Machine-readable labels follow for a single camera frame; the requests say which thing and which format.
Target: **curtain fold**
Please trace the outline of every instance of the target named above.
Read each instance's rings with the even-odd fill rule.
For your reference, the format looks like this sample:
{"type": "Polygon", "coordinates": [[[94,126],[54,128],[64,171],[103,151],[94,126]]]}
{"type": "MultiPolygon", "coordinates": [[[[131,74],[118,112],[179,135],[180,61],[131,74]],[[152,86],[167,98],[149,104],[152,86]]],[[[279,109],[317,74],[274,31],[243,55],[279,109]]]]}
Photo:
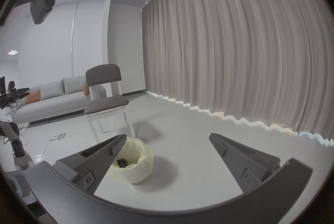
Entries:
{"type": "Polygon", "coordinates": [[[325,0],[151,0],[146,89],[210,112],[334,138],[325,0]]]}

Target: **white tile floor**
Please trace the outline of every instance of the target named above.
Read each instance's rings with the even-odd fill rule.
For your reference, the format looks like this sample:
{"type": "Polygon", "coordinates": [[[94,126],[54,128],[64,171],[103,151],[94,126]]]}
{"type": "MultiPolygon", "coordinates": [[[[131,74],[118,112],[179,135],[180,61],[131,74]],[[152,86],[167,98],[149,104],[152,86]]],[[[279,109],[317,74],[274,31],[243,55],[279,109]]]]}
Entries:
{"type": "MultiPolygon", "coordinates": [[[[213,132],[276,155],[281,165],[295,157],[314,169],[302,197],[281,221],[290,223],[318,191],[334,160],[332,147],[305,136],[291,137],[276,130],[236,125],[147,93],[128,98],[136,137],[152,147],[154,168],[139,185],[118,182],[107,173],[95,195],[111,202],[142,209],[184,210],[213,205],[242,194],[209,141],[213,132]]],[[[130,134],[122,115],[101,122],[107,131],[104,134],[98,132],[94,123],[101,141],[117,134],[130,134]]],[[[50,164],[95,144],[85,116],[79,114],[29,125],[23,131],[29,141],[25,149],[33,157],[40,155],[48,138],[61,133],[66,133],[65,138],[49,142],[45,151],[44,160],[50,164]]],[[[0,143],[0,161],[5,171],[14,170],[10,144],[0,143]]]]}

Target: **black vent slot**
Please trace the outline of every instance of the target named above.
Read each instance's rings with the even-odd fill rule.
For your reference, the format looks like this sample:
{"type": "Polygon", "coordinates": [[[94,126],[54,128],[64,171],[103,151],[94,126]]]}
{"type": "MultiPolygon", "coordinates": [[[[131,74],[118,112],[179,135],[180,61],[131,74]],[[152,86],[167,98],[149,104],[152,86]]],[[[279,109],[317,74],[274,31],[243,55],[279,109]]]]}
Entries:
{"type": "Polygon", "coordinates": [[[27,181],[25,180],[25,177],[22,174],[14,175],[14,177],[19,182],[19,186],[22,190],[22,197],[29,196],[30,195],[30,187],[29,187],[27,181]]]}

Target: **plastic bag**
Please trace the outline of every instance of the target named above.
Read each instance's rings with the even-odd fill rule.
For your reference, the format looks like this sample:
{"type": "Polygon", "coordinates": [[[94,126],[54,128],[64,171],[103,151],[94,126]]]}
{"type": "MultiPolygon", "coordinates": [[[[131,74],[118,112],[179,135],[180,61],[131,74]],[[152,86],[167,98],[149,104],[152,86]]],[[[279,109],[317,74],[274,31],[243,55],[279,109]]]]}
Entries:
{"type": "Polygon", "coordinates": [[[109,173],[116,180],[130,184],[138,184],[144,181],[153,169],[152,148],[144,144],[140,139],[128,137],[121,151],[110,167],[109,173]],[[126,159],[128,166],[120,168],[117,160],[126,159]]]}

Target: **sofa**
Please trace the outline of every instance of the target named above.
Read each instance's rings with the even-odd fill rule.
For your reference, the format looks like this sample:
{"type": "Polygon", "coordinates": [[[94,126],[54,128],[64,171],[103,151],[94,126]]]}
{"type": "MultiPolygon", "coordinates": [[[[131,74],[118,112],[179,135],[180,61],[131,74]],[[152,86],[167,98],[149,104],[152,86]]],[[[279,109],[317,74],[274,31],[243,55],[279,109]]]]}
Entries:
{"type": "MultiPolygon", "coordinates": [[[[40,101],[28,103],[29,97],[26,96],[17,105],[12,104],[10,115],[17,124],[22,124],[84,110],[90,103],[90,94],[83,92],[85,82],[83,75],[31,88],[31,94],[40,92],[40,101]]],[[[96,92],[99,98],[106,97],[102,85],[97,86],[96,92]]]]}

